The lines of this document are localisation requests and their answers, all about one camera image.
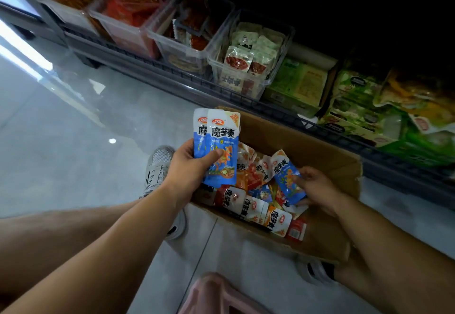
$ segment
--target grey floor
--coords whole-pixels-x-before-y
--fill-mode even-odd
[[[88,68],[50,42],[30,45],[49,63],[27,45],[16,42],[20,51],[0,38],[0,217],[137,198],[150,152],[190,138],[197,106],[106,67]],[[369,179],[361,200],[455,257],[455,213]],[[304,282],[291,259],[232,226],[193,206],[185,210],[187,232],[162,244],[130,314],[176,313],[189,286],[207,271],[222,273],[277,314],[376,313],[341,285]],[[270,267],[281,271],[273,281]]]

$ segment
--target clear plastic bin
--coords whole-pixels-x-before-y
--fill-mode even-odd
[[[228,64],[224,64],[224,55],[226,54],[227,48],[229,47],[229,40],[232,31],[235,30],[239,22],[250,22],[257,23],[263,27],[273,29],[283,33],[286,38],[283,40],[278,59],[275,63],[274,68],[269,74],[253,75],[241,70],[237,70]],[[242,93],[252,99],[260,99],[265,88],[270,85],[278,72],[284,58],[286,57],[287,50],[292,43],[295,29],[292,26],[278,22],[271,18],[267,18],[259,13],[240,10],[234,16],[233,23],[230,28],[230,32],[224,35],[222,40],[222,48],[215,56],[211,55],[208,57],[208,63],[212,66],[213,80],[215,83],[227,87],[238,93]]]
[[[147,36],[146,26],[155,21],[157,16],[162,16],[164,19],[168,16],[166,11],[175,5],[176,0],[166,0],[163,4],[142,24],[140,27],[133,27],[104,15],[108,0],[95,0],[88,8],[90,15],[101,22],[103,27],[111,35],[115,43],[121,47],[129,49],[135,53],[157,59],[160,56],[160,51],[156,46],[155,41]],[[156,30],[163,33],[160,26],[162,23],[156,24]]]
[[[40,3],[47,5],[64,23],[73,24],[88,30],[95,35],[106,34],[105,30],[99,25],[97,21],[94,21],[89,13],[88,6],[83,9],[75,9],[74,7],[68,7],[60,4],[54,0],[37,0]]]
[[[212,73],[210,71],[207,58],[209,55],[212,55],[212,57],[216,56],[216,53],[219,51],[221,41],[229,32],[235,15],[234,3],[227,0],[216,0],[213,5],[211,4],[212,9],[216,7],[218,12],[225,12],[226,18],[213,38],[208,42],[208,45],[204,48],[204,50],[198,51],[187,45],[181,44],[174,39],[163,36],[162,32],[160,33],[156,31],[157,25],[160,23],[167,23],[166,26],[169,26],[169,23],[172,23],[172,16],[174,16],[181,1],[182,0],[177,0],[175,1],[175,4],[168,5],[166,10],[164,10],[154,22],[149,24],[147,27],[147,33],[149,37],[156,41],[156,44],[158,45],[158,48],[160,49],[166,62],[191,74],[204,78],[211,77]]]

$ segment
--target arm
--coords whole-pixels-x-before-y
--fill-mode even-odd
[[[214,150],[193,159],[192,147],[190,139],[176,151],[158,189],[4,313],[126,313],[174,218],[219,158]]]
[[[340,192],[314,168],[301,169],[309,199],[337,217],[385,299],[398,313],[448,313],[455,306],[455,261]]]

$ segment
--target shoelace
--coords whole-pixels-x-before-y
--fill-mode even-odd
[[[153,181],[153,177],[155,176],[157,168],[154,168],[153,170],[151,170],[151,173],[149,174],[149,179],[148,180],[146,179],[146,182],[148,182],[148,185],[145,188],[144,193],[142,194],[141,198],[147,196],[149,193],[154,191],[159,185],[161,185],[161,183],[163,182],[164,178],[168,174],[168,170],[169,170],[168,166],[163,166],[162,165],[160,167],[159,172],[158,172],[158,181],[156,181],[156,182]]]

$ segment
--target right hand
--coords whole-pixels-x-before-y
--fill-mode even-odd
[[[337,205],[343,193],[321,171],[313,167],[299,169],[300,176],[293,175],[293,182],[305,190],[307,197],[300,205],[319,205],[330,216],[337,217]]]

